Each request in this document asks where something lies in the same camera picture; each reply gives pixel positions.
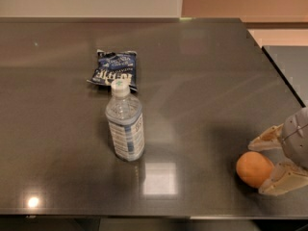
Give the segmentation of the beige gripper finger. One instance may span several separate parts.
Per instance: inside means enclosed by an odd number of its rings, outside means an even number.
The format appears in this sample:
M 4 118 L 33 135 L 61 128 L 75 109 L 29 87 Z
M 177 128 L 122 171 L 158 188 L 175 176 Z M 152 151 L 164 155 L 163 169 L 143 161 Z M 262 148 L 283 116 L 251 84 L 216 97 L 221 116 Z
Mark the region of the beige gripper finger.
M 308 170 L 291 162 L 278 163 L 258 189 L 260 194 L 278 196 L 308 185 Z
M 257 152 L 272 149 L 281 149 L 282 145 L 280 139 L 282 128 L 282 124 L 271 126 L 254 140 L 252 140 L 248 145 L 248 149 Z

